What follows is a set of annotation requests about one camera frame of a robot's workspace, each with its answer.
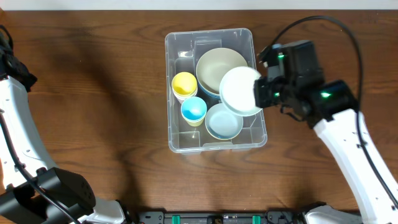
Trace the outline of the white small bowl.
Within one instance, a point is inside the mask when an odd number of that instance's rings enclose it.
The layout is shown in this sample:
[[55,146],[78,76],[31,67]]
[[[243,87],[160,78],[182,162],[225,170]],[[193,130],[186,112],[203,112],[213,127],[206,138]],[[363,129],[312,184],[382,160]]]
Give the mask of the white small bowl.
[[222,103],[232,113],[252,116],[262,109],[256,106],[254,82],[261,74],[251,67],[236,67],[228,71],[220,83]]

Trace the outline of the cream large bowl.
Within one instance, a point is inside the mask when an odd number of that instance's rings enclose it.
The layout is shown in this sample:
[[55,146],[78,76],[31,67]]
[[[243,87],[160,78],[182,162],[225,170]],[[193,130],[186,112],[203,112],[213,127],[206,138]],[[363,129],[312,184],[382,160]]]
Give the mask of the cream large bowl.
[[215,48],[204,53],[198,60],[195,74],[206,90],[220,94],[220,83],[224,75],[233,68],[247,67],[245,58],[228,48]]

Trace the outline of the grey small bowl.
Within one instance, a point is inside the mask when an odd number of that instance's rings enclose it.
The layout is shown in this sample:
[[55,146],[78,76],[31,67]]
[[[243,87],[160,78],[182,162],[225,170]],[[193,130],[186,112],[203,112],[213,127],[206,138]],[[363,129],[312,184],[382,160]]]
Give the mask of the grey small bowl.
[[221,125],[234,125],[243,127],[243,117],[230,112],[224,104],[219,103],[212,106],[205,117],[205,127],[221,126]]

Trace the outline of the dark blue bowl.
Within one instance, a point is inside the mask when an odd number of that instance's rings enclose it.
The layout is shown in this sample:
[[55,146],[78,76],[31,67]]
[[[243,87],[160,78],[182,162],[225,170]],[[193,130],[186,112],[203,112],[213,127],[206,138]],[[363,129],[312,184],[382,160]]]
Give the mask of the dark blue bowl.
[[212,97],[212,98],[216,98],[216,99],[219,99],[219,100],[220,100],[220,95],[219,95],[219,94],[214,94],[214,93],[209,92],[209,91],[206,90],[200,83],[198,83],[198,87],[200,88],[200,90],[201,90],[202,92],[204,92],[204,94],[206,94],[206,95],[208,95],[208,96],[210,96],[210,97]]

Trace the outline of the light blue cup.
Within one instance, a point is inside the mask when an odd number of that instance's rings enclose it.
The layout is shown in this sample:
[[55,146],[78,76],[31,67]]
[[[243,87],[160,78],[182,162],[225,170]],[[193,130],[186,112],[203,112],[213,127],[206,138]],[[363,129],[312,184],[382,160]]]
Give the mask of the light blue cup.
[[208,109],[202,98],[193,96],[182,103],[180,110],[185,119],[196,121],[204,118]]

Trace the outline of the yellow cup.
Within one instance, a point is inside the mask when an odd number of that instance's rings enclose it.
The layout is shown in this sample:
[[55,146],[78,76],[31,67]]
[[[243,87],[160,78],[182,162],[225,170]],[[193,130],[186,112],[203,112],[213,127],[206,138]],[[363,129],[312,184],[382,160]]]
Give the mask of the yellow cup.
[[197,79],[189,72],[180,72],[172,79],[172,88],[181,95],[187,95],[197,89]]
[[200,119],[197,120],[190,120],[190,119],[185,119],[185,121],[192,127],[198,127],[200,126],[203,122],[204,122],[205,118],[202,117]]

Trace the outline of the cream white cup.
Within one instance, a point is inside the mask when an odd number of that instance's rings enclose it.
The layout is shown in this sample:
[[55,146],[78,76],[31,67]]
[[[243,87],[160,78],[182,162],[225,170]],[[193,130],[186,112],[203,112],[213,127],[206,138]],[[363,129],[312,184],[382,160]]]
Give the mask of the cream white cup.
[[176,91],[173,91],[173,94],[176,98],[178,98],[179,100],[185,100],[187,98],[193,97],[197,95],[197,90],[195,90],[194,92],[187,94],[187,95],[181,95],[179,93],[177,93]]

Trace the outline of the yellow small bowl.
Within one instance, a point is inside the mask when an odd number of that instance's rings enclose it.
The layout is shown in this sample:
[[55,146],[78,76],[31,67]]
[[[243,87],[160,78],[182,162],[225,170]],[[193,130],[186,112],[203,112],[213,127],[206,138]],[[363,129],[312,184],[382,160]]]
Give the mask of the yellow small bowl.
[[221,125],[221,126],[210,126],[206,125],[206,130],[211,136],[219,140],[230,140],[235,138],[241,131],[242,126],[234,125]]

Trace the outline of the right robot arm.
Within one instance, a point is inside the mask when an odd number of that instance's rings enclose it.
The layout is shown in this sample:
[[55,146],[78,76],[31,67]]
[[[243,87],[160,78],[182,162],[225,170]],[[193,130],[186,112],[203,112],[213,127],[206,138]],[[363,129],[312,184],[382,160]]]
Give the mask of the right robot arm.
[[309,40],[266,47],[268,69],[254,82],[256,106],[291,108],[335,158],[357,201],[363,223],[397,223],[397,182],[368,133],[359,101],[343,80],[327,83]]

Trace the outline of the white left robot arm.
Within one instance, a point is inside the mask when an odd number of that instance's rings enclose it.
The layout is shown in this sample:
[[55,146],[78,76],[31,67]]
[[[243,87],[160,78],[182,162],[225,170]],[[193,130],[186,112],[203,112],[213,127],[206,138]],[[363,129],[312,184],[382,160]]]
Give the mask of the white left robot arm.
[[14,55],[1,27],[1,216],[14,223],[131,223],[117,200],[94,195],[80,174],[61,169],[47,152],[29,109],[37,77]]

